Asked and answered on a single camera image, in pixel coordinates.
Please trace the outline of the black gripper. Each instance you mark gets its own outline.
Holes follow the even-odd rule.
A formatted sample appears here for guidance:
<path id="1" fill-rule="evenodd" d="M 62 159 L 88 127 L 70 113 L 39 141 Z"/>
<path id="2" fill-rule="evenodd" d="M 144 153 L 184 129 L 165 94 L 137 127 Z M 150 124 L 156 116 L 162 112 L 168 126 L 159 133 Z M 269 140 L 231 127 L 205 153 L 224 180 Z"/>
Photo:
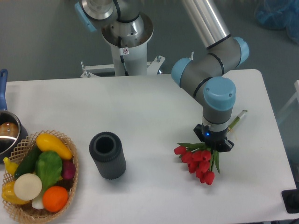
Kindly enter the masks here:
<path id="1" fill-rule="evenodd" d="M 199 140 L 205 143 L 213 151 L 219 153 L 230 152 L 234 143 L 227 139 L 228 128 L 222 131 L 212 131 L 208 126 L 197 124 L 193 130 Z"/>

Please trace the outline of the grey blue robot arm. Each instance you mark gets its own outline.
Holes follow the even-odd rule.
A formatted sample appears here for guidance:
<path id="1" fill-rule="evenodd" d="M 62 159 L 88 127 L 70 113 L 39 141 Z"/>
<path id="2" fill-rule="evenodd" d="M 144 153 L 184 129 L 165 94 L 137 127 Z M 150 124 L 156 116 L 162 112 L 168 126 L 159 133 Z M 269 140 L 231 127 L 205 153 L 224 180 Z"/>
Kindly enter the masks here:
<path id="1" fill-rule="evenodd" d="M 212 151 L 228 152 L 234 146 L 227 132 L 236 87 L 224 74 L 248 58 L 249 47 L 242 38 L 231 36 L 213 1 L 185 0 L 182 4 L 208 53 L 198 62 L 190 57 L 178 60 L 171 77 L 203 108 L 202 122 L 194 128 L 199 140 Z M 111 47 L 117 76 L 146 74 L 153 25 L 138 1 L 80 0 L 75 10 L 91 32 L 101 29 Z"/>

